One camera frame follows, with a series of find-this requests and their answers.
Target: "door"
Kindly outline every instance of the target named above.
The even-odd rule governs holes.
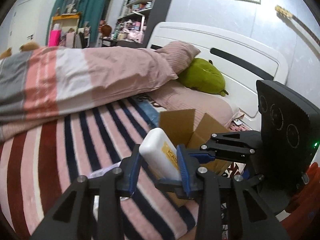
[[[34,38],[41,5],[42,0],[28,0],[16,6],[9,36],[12,53],[20,52],[19,48]]]

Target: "headboard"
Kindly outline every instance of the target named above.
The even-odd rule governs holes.
[[[288,64],[282,54],[238,33],[179,22],[159,23],[147,48],[158,49],[171,41],[191,43],[201,51],[197,57],[211,59],[226,80],[227,97],[245,114],[242,121],[254,130],[261,130],[256,81],[285,83]]]

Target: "camera lens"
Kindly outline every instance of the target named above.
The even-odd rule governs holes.
[[[287,127],[287,140],[292,148],[297,148],[299,145],[299,132],[294,124],[289,124]]]
[[[264,113],[268,110],[267,100],[264,96],[260,96],[260,106]]]
[[[270,108],[271,121],[277,130],[283,127],[283,115],[281,109],[273,104]]]

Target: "green pillow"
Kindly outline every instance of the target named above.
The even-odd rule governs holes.
[[[212,65],[212,61],[195,58],[190,66],[179,74],[178,81],[187,88],[196,89],[204,93],[219,94],[223,97],[226,82],[221,72]]]

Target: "guitar neck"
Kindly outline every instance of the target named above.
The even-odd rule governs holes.
[[[302,28],[305,29],[307,33],[316,41],[316,43],[320,46],[320,40],[317,38],[317,36],[302,22],[300,21],[297,17],[292,15],[292,19],[295,20]]]

